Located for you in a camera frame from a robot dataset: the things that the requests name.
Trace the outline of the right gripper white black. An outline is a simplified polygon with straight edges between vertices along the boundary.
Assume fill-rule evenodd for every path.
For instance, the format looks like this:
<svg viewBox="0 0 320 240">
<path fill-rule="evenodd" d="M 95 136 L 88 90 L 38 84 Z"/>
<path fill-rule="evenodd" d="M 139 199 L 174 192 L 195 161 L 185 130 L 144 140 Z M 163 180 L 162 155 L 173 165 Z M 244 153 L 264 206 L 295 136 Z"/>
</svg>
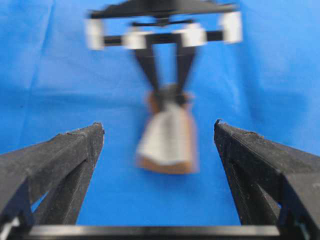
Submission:
<svg viewBox="0 0 320 240">
<path fill-rule="evenodd" d="M 175 15 L 219 14 L 219 30 L 206 31 L 193 19 L 171 20 Z M 152 17 L 153 22 L 130 23 L 123 35 L 107 36 L 104 20 L 120 18 Z M 175 99 L 185 100 L 184 87 L 196 56 L 196 47 L 207 42 L 223 41 L 236 44 L 243 40 L 242 14 L 232 3 L 219 4 L 213 0 L 125 0 L 101 10 L 90 10 L 85 18 L 85 36 L 91 50 L 103 50 L 107 46 L 124 46 L 134 50 L 134 55 L 145 73 L 158 102 L 163 100 L 156 70 L 154 44 L 166 44 L 180 37 L 182 45 L 176 48 L 177 83 Z"/>
</svg>

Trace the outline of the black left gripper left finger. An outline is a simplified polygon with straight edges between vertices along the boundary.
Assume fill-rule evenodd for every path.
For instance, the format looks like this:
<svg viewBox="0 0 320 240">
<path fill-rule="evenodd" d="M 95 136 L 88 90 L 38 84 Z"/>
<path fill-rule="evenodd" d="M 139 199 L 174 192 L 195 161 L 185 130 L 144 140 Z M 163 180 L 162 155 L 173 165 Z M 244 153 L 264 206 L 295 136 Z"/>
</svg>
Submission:
<svg viewBox="0 0 320 240">
<path fill-rule="evenodd" d="M 74 225 L 104 144 L 100 122 L 0 156 L 0 223 Z"/>
</svg>

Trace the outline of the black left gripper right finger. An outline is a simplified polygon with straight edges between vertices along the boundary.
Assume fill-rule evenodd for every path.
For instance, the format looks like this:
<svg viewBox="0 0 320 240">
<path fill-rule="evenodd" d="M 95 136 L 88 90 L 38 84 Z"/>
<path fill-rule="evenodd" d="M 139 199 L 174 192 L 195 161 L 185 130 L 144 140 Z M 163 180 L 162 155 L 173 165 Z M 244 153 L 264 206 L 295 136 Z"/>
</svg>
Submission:
<svg viewBox="0 0 320 240">
<path fill-rule="evenodd" d="M 242 225 L 320 224 L 320 158 L 217 121 L 214 143 Z"/>
</svg>

